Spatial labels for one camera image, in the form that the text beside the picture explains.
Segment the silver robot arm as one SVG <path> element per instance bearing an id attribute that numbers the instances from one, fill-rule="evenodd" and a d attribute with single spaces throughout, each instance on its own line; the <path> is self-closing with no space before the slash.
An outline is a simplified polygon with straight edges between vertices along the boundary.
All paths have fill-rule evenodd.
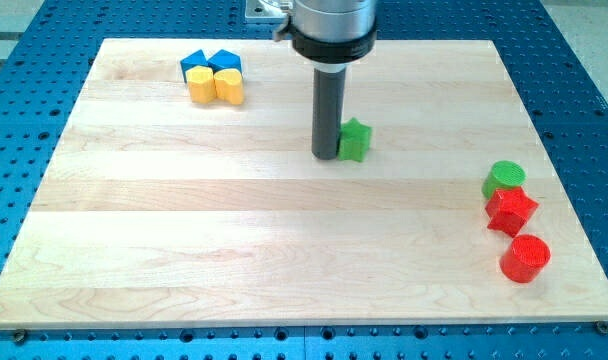
<path id="1" fill-rule="evenodd" d="M 283 1 L 283 22 L 273 31 L 286 38 L 317 71 L 338 73 L 365 57 L 377 36 L 377 0 Z"/>

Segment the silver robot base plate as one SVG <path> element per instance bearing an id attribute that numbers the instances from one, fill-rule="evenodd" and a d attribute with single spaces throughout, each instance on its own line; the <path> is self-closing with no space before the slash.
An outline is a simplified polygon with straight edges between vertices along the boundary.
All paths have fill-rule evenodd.
<path id="1" fill-rule="evenodd" d="M 245 0 L 244 17 L 246 23 L 278 23 L 292 6 L 289 0 Z"/>

